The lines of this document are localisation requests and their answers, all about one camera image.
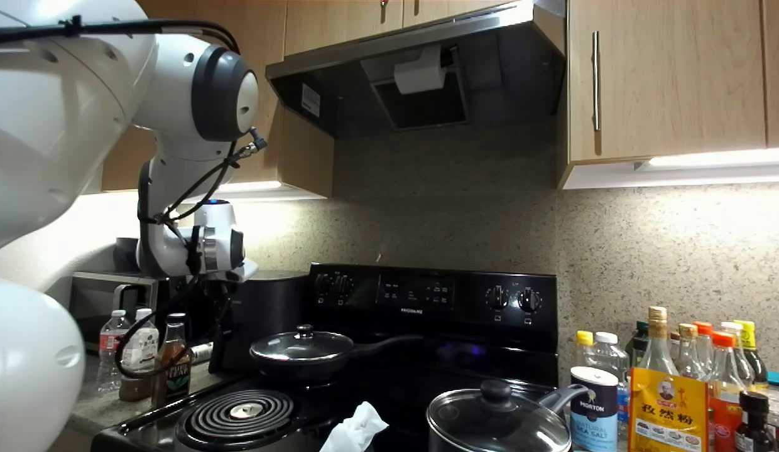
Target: red bottle cap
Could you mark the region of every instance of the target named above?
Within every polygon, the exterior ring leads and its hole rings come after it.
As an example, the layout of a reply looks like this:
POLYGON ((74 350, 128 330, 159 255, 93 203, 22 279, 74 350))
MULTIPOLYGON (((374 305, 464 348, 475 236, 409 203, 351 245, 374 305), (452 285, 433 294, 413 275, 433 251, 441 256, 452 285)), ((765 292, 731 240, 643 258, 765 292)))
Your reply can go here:
POLYGON ((693 323, 693 326, 696 326, 698 336, 711 336, 713 334, 711 323, 693 323))
POLYGON ((735 348, 736 348, 736 336, 730 334, 730 331, 713 331, 713 348, 730 348, 730 350, 735 350, 735 348))

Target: white paper towel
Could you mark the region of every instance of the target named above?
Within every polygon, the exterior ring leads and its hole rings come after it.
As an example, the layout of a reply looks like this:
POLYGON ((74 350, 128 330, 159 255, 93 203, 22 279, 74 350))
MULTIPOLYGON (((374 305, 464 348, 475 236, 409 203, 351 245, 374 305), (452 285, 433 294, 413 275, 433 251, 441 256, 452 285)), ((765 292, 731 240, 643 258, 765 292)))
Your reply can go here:
POLYGON ((361 402, 351 418, 333 430, 319 452, 365 452, 383 430, 387 422, 370 402, 361 402))
POLYGON ((398 63, 392 78, 403 95, 441 90, 444 86, 441 45, 423 48, 417 60, 398 63))

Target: yellow label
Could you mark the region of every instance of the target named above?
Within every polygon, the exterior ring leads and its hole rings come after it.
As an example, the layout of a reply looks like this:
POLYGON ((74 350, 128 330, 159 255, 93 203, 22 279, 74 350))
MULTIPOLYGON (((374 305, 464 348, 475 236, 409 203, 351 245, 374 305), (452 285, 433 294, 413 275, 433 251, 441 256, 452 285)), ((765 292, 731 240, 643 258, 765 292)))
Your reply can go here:
POLYGON ((710 390, 689 378, 634 370, 632 378, 632 451, 634 452, 707 452, 710 390))

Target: glass pot lid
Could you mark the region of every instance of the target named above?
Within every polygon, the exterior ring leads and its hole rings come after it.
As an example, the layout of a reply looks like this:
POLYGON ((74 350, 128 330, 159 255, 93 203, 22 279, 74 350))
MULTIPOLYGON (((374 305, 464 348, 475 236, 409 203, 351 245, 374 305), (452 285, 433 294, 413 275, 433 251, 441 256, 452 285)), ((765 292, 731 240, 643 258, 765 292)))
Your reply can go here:
POLYGON ((457 451, 568 451, 561 418, 515 395, 515 383, 452 390, 428 407, 431 430, 457 451))

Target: countertop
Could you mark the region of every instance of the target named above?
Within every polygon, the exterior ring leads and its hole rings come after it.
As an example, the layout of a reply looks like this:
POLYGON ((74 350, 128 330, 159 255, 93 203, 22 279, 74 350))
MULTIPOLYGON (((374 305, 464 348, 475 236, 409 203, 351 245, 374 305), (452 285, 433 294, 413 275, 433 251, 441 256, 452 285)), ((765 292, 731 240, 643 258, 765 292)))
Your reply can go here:
MULTIPOLYGON (((95 370, 99 356, 86 356, 86 378, 80 397, 70 413, 69 425, 62 428, 57 442, 51 448, 51 452, 88 452, 91 441, 123 419, 130 419, 145 409, 150 409, 148 400, 142 402, 120 402, 115 395, 99 395, 95 393, 95 370)), ((203 388, 219 384, 223 378, 216 378, 209 371, 209 365, 191 366, 191 393, 199 393, 203 388)))

